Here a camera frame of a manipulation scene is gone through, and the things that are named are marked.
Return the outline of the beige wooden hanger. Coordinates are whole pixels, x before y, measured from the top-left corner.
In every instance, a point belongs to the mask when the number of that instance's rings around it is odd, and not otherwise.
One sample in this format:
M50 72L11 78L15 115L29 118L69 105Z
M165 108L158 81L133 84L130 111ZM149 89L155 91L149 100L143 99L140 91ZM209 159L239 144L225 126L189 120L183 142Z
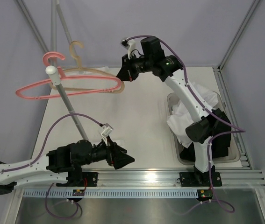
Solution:
M75 53L75 45L78 45L80 48L84 47L84 44L80 41L72 41L69 44L69 53L76 60L77 67L76 68L71 68L71 69L65 69L63 70L64 73L69 73L73 71L85 71L88 72L88 74L84 75L77 75L74 77L67 77L66 75L64 78L69 78L70 80L74 79L84 79L84 78L91 78L95 80L107 80L107 81L119 81L114 75L99 70L99 69L91 69L91 68L86 68L82 67L82 61L80 56ZM72 91L72 93L67 94L68 96L77 96L77 95L85 95L85 94L90 94L90 93L108 93L108 94L119 94L124 91L125 84L123 81L120 80L120 83L116 85L115 87L111 88L104 88L103 91L100 91L99 89L87 89L87 88L70 88L70 87L64 87L65 91Z

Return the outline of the white shirt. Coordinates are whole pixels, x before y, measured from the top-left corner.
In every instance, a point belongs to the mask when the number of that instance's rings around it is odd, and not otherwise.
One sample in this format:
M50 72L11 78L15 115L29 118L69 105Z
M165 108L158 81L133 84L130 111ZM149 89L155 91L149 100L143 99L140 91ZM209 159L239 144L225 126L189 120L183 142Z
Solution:
M210 106L215 107L218 104L216 92L197 83L193 83L193 86ZM172 107L172 115L167 117L167 124L171 131L176 135L178 142L186 148L193 143L186 134L186 128L192 123L193 120L189 111L181 100L179 100L178 103Z

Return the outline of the black shirt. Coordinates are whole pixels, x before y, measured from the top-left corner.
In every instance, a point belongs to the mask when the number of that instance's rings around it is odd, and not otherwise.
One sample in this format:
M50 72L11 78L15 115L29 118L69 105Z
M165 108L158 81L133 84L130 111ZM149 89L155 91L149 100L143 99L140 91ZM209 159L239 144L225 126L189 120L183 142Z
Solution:
M193 122L186 127L186 136L191 140L190 146L184 146L179 156L183 160L195 161L194 143L203 143L207 138L223 132L230 132L230 120L220 109L212 111L211 115L202 117L201 121ZM221 158L229 155L231 134L224 134L212 140L212 158Z

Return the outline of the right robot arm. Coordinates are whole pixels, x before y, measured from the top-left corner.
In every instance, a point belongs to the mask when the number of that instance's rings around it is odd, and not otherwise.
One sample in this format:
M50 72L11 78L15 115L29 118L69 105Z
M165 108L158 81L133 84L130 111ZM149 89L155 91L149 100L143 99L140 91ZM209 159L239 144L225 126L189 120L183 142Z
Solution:
M193 141L195 152L194 179L197 184L205 185L211 180L209 170L213 166L211 158L212 137L219 133L221 123L231 128L231 123L223 119L224 112L215 110L194 89L187 78L186 67L178 55L171 49L166 56L162 45L164 41L152 35L140 35L142 53L134 55L135 37L121 40L127 50L122 57L122 67L117 74L121 81L132 82L140 73L152 72L169 86L189 111L193 123L186 128L186 134Z

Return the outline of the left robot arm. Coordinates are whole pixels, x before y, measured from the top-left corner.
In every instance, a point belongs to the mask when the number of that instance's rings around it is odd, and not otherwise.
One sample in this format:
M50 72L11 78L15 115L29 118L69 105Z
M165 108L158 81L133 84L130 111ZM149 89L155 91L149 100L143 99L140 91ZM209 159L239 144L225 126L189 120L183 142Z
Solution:
M94 187L97 185L97 173L83 171L82 167L100 161L106 161L118 170L135 159L127 154L126 149L108 139L97 145L80 140L58 147L36 162L6 164L0 161L0 195L18 188L52 183L58 187Z

